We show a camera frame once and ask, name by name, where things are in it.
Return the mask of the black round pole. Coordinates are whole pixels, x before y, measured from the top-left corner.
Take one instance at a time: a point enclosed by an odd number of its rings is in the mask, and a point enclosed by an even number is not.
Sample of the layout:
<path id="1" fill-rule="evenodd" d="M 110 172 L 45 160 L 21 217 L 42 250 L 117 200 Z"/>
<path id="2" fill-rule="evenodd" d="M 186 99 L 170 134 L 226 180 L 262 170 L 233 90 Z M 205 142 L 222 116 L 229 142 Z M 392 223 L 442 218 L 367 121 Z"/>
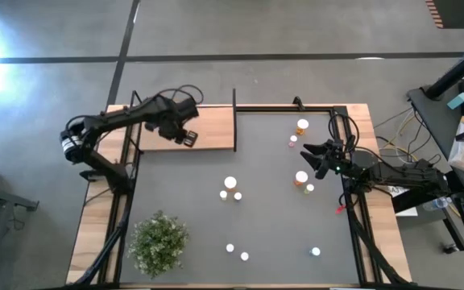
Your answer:
<path id="1" fill-rule="evenodd" d="M 445 75 L 425 90 L 425 96 L 437 100 L 447 89 L 455 85 L 464 77 L 464 57 L 454 65 Z"/>

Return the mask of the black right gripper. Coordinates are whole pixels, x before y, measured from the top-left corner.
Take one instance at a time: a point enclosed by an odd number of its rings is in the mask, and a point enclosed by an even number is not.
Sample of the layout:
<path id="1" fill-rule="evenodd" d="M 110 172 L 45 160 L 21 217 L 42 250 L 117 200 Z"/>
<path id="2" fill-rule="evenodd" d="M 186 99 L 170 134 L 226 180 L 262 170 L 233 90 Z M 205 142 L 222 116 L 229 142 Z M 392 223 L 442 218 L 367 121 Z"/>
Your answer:
<path id="1" fill-rule="evenodd" d="M 303 147 L 300 155 L 316 172 L 316 177 L 325 177 L 329 170 L 338 174 L 350 166 L 340 139 L 328 139 L 319 145 L 305 143 Z"/>

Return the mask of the green artificial plant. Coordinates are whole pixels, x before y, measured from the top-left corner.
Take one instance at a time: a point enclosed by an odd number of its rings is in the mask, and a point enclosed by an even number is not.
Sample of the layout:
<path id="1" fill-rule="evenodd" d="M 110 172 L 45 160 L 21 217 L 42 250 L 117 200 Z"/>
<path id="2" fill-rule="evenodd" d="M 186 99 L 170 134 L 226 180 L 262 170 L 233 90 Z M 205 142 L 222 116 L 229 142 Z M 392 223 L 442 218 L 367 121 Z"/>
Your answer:
<path id="1" fill-rule="evenodd" d="M 150 218 L 134 224 L 128 257 L 141 274 L 155 279 L 183 267 L 180 257 L 189 239 L 186 225 L 177 216 L 158 210 Z"/>

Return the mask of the black table frame rails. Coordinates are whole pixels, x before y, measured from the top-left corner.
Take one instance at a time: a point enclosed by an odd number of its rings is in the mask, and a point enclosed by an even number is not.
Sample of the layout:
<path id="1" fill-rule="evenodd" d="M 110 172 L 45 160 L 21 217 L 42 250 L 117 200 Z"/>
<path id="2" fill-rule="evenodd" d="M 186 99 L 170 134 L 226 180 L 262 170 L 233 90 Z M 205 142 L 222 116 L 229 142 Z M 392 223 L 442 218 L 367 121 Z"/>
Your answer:
<path id="1" fill-rule="evenodd" d="M 347 213 L 336 214 L 340 177 L 329 174 L 304 194 L 293 181 L 309 171 L 300 157 L 303 143 L 323 143 L 331 132 L 347 135 L 341 115 L 355 122 L 362 147 L 378 144 L 365 104 L 204 105 L 188 128 L 199 134 L 195 147 L 160 139 L 141 126 L 111 132 L 99 152 L 131 165 L 137 175 L 129 195 L 114 195 L 103 180 L 89 184 L 67 282 L 78 281 L 128 213 L 134 224 L 158 210 L 177 216 L 190 239 L 182 268 L 156 279 L 140 274 L 127 256 L 133 227 L 122 228 L 94 282 L 122 290 L 139 288 L 332 288 L 355 287 L 375 278 L 366 247 L 352 239 Z M 299 119 L 309 121 L 296 134 Z M 296 145 L 288 145 L 290 137 Z M 236 178 L 228 192 L 224 179 Z M 227 191 L 223 201 L 219 193 Z M 242 200 L 234 194 L 240 192 Z M 227 244 L 234 251 L 226 251 Z M 309 250 L 318 247 L 319 256 Z M 247 261 L 240 255 L 249 254 Z"/>

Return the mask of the dark mat striped edges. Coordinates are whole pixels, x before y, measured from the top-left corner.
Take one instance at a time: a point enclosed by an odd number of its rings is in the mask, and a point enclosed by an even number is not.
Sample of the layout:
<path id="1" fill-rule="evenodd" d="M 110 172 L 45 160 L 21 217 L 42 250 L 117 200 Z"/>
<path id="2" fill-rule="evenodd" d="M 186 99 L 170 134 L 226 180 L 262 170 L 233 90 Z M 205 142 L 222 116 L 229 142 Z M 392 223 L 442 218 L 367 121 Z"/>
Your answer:
<path id="1" fill-rule="evenodd" d="M 439 29 L 464 29 L 464 0 L 425 0 Z"/>

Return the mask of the clear plastic water bottle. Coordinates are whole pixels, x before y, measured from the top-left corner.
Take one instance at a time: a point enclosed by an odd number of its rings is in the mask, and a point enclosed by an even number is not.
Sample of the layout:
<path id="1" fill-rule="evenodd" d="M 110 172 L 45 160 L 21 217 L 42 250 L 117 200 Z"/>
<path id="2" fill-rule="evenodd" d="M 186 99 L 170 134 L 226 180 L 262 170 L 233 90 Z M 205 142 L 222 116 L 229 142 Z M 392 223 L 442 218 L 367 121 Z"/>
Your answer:
<path id="1" fill-rule="evenodd" d="M 439 197 L 434 200 L 428 201 L 422 205 L 422 208 L 426 211 L 435 211 L 446 208 L 451 202 L 450 197 Z"/>

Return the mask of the black desk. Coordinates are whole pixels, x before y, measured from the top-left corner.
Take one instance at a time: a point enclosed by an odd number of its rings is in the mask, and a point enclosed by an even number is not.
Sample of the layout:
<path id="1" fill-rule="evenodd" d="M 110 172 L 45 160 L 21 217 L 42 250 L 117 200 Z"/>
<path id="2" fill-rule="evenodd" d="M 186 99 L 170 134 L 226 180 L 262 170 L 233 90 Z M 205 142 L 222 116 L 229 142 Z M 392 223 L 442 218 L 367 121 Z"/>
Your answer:
<path id="1" fill-rule="evenodd" d="M 457 140 L 458 125 L 461 117 L 464 116 L 462 111 L 460 109 L 451 110 L 444 98 L 428 99 L 423 88 L 409 90 L 406 93 L 406 98 L 411 102 L 412 108 L 420 115 L 443 156 L 448 157 L 453 141 Z M 464 171 L 454 168 L 446 173 L 446 179 L 454 199 L 464 197 Z"/>

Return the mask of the teal eraser block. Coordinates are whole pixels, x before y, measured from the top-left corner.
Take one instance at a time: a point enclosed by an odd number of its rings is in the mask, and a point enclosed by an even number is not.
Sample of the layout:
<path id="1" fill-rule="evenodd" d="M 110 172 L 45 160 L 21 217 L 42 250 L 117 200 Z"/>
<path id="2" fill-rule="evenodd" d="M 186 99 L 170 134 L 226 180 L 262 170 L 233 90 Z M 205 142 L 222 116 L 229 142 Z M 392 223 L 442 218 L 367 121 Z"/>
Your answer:
<path id="1" fill-rule="evenodd" d="M 447 106 L 454 110 L 464 104 L 464 93 L 458 94 L 456 97 L 453 97 L 448 103 Z"/>

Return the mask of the white printed paper sheet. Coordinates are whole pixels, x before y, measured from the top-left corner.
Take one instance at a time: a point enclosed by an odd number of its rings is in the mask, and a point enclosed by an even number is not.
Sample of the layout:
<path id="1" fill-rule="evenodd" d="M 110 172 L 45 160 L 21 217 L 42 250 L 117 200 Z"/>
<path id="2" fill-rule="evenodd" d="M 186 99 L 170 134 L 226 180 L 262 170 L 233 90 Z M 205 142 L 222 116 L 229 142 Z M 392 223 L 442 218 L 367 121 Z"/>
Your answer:
<path id="1" fill-rule="evenodd" d="M 387 190 L 393 197 L 397 197 L 400 194 L 405 193 L 406 191 L 408 191 L 407 188 L 398 187 L 398 186 L 387 186 Z M 396 216 L 398 218 L 417 217 L 418 212 L 416 210 L 416 207 L 413 207 L 413 208 L 406 209 L 404 211 L 396 213 Z"/>

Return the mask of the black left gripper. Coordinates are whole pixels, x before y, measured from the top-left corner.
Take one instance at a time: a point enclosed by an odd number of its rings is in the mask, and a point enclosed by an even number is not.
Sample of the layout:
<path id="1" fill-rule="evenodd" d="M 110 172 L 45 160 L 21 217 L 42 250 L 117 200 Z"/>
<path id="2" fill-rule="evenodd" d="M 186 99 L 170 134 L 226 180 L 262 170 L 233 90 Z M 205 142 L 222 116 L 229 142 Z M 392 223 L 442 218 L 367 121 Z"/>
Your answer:
<path id="1" fill-rule="evenodd" d="M 198 133 L 187 131 L 184 124 L 198 116 L 197 103 L 193 98 L 174 102 L 171 98 L 163 96 L 152 97 L 147 106 L 152 109 L 152 116 L 145 122 L 147 131 L 158 130 L 159 136 L 174 140 L 177 144 L 193 147 L 197 141 Z"/>

